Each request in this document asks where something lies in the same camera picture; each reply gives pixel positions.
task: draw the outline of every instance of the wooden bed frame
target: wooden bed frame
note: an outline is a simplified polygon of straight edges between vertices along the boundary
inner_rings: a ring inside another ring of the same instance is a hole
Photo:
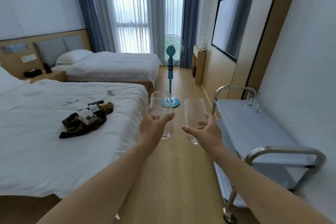
[[[48,34],[48,35],[38,35],[38,36],[30,36],[25,38],[17,38],[11,40],[4,40],[0,41],[0,65],[7,70],[11,75],[16,78],[23,79],[23,73],[30,71],[34,68],[39,68],[42,71],[44,70],[42,59],[39,55],[39,52],[36,49],[35,42],[53,39],[58,37],[70,36],[70,35],[80,35],[83,43],[83,48],[85,50],[92,51],[89,35],[86,29],[83,30],[75,30],[75,31],[67,31],[55,34]],[[2,50],[2,46],[7,46],[9,44],[17,44],[17,43],[26,43],[28,46],[27,50],[20,51],[20,52],[11,52],[11,53],[4,53]],[[23,63],[21,57],[35,54],[37,60],[32,62]],[[123,82],[123,83],[135,83],[144,85],[148,95],[153,93],[154,86],[151,82]]]

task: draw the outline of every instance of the television frame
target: television frame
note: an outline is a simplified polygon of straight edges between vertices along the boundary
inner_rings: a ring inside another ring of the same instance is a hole
[[[216,11],[216,19],[215,19],[215,26],[213,27],[213,33],[212,33],[212,39],[211,39],[211,46],[215,47],[218,51],[220,51],[221,53],[223,53],[225,56],[227,56],[230,60],[232,60],[233,62],[237,63],[237,59],[238,59],[238,56],[239,56],[239,52],[240,52],[240,47],[239,47],[239,51],[238,51],[238,55],[237,55],[237,58],[235,58],[234,56],[232,56],[231,54],[221,50],[220,48],[218,48],[216,45],[212,44],[212,41],[213,41],[213,36],[215,34],[215,28],[216,28],[216,22],[217,22],[217,16],[218,16],[218,10],[219,10],[219,5],[221,4],[221,1],[223,0],[218,0],[218,4],[217,4],[217,11]]]

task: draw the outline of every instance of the sheer curtain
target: sheer curtain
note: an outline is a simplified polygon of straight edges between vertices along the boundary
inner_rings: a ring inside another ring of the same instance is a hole
[[[117,52],[156,53],[166,34],[181,36],[183,0],[107,0]]]

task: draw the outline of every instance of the blue curtain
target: blue curtain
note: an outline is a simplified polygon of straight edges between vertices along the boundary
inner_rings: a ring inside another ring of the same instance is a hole
[[[182,24],[182,42],[184,52],[180,58],[180,67],[191,68],[191,59],[193,57],[193,48],[196,38],[197,13],[198,0],[184,0]]]
[[[95,3],[93,0],[79,0],[86,29],[93,52],[105,51]]]

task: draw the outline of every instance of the television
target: television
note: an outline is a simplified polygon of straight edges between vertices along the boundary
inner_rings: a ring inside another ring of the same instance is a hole
[[[252,0],[219,0],[212,46],[237,62]]]

